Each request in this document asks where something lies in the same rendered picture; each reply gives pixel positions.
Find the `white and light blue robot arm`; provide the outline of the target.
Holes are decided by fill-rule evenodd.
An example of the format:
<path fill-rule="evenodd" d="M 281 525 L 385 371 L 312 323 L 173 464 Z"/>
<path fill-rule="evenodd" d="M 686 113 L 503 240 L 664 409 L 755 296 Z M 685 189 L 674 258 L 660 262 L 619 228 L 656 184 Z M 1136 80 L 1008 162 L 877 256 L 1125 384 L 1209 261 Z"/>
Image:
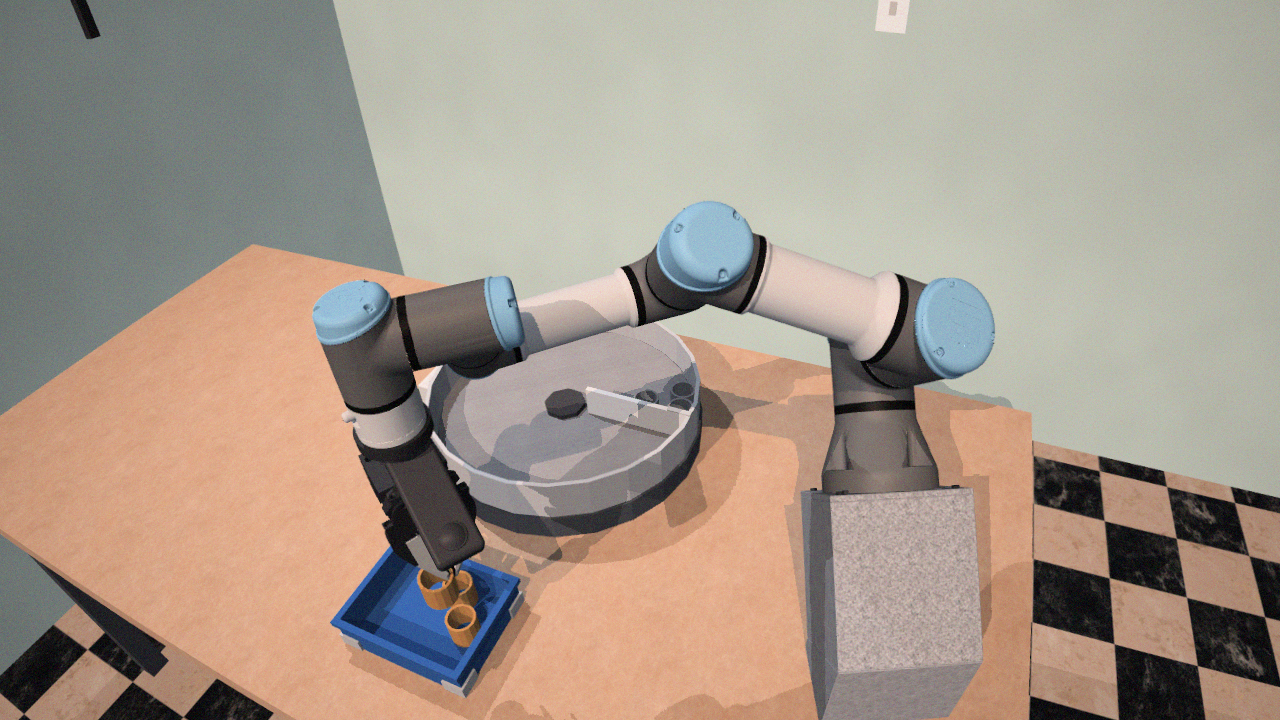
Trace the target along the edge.
<path fill-rule="evenodd" d="M 488 275 L 394 299 L 369 281 L 324 293 L 314 325 L 348 410 L 340 416 L 358 439 L 390 448 L 422 430 L 413 372 L 449 365 L 483 379 L 531 354 L 708 304 L 827 337 L 835 430 L 823 493 L 934 489 L 940 471 L 916 421 L 914 386 L 977 370 L 995 345 L 989 304 L 969 282 L 925 286 L 893 272 L 849 272 L 771 243 L 716 201 L 685 208 L 652 252 L 611 275 L 516 304 L 513 291 L 509 277 Z M 439 571 L 483 552 L 431 438 L 385 466 Z"/>

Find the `blue crate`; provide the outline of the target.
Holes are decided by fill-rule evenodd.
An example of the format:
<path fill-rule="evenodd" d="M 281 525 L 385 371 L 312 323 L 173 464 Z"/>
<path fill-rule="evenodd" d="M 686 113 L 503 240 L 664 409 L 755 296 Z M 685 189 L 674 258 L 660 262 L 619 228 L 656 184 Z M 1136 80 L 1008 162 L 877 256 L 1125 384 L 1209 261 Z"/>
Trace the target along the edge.
<path fill-rule="evenodd" d="M 477 591 L 474 610 L 481 628 L 468 647 L 460 647 L 445 626 L 451 609 L 435 610 L 424 600 L 417 582 L 420 569 L 389 546 L 332 619 L 332 626 L 342 630 L 339 635 L 346 644 L 367 650 L 467 698 L 477 673 L 522 606 L 517 579 L 468 559 L 463 561 L 460 570 L 474 579 Z"/>

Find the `bronze bushing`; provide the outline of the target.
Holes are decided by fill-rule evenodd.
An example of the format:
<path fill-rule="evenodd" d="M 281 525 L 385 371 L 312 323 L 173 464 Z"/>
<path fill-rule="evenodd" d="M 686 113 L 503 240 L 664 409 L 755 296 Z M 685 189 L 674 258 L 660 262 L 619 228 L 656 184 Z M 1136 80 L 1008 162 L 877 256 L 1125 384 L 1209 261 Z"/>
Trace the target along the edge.
<path fill-rule="evenodd" d="M 449 582 L 439 577 L 435 577 L 431 573 L 425 571 L 422 569 L 419 571 L 417 577 L 419 588 L 422 592 L 422 597 L 426 601 L 428 606 L 431 609 L 436 610 L 449 609 L 458 600 L 460 587 L 456 582 L 452 568 L 448 570 L 451 571 Z M 430 588 L 438 582 L 447 582 L 447 583 L 440 589 L 430 591 Z"/>
<path fill-rule="evenodd" d="M 457 629 L 463 623 L 470 624 L 463 629 Z M 481 628 L 474 607 L 467 603 L 458 603 L 445 614 L 445 626 L 454 644 L 460 647 L 468 647 Z"/>
<path fill-rule="evenodd" d="M 477 591 L 474 585 L 472 577 L 467 571 L 460 570 L 460 575 L 454 578 L 460 587 L 460 591 L 466 589 L 467 587 L 468 588 L 460 593 L 460 598 L 451 606 L 451 609 L 458 603 L 468 603 L 471 607 L 474 607 L 477 603 Z"/>

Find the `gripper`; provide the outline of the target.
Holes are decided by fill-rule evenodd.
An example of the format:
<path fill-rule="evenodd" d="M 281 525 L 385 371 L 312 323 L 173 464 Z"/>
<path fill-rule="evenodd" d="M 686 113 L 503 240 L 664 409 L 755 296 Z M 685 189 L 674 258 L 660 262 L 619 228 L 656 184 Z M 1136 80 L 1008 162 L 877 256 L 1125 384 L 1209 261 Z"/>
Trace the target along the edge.
<path fill-rule="evenodd" d="M 413 566 L 421 568 L 422 570 L 429 571 L 433 575 L 449 582 L 451 571 L 449 570 L 439 571 L 436 569 L 385 466 L 385 462 L 408 457 L 410 455 L 417 452 L 431 438 L 434 429 L 433 416 L 428 405 L 424 402 L 422 405 L 426 413 L 425 425 L 422 427 L 422 430 L 420 430 L 417 436 L 415 436 L 412 439 L 407 441 L 403 445 L 398 445 L 390 448 L 369 447 L 367 445 L 364 445 L 358 439 L 355 427 L 353 427 L 353 438 L 360 451 L 358 455 L 360 462 L 362 464 L 366 473 L 369 473 L 366 474 L 366 477 L 370 479 L 369 480 L 370 486 L 372 487 L 372 491 L 376 495 L 379 502 L 383 505 L 381 506 L 383 511 L 389 518 L 389 520 L 381 523 L 381 527 L 385 530 L 387 541 L 389 542 L 390 548 L 396 552 L 396 555 L 398 555 L 401 559 L 404 559 L 404 561 L 412 564 Z M 475 521 L 476 505 L 474 502 L 474 498 L 468 493 L 468 486 L 465 483 L 465 480 L 461 482 L 460 484 L 456 484 L 457 480 L 460 480 L 460 477 L 457 475 L 456 471 L 448 470 L 447 466 L 448 462 L 445 457 L 443 456 L 442 451 L 438 447 L 436 451 L 440 455 L 447 471 L 449 471 L 456 488 L 460 491 L 460 495 L 463 498 L 465 505 L 467 506 L 468 512 L 471 514 Z M 366 455 L 366 457 L 364 455 Z"/>

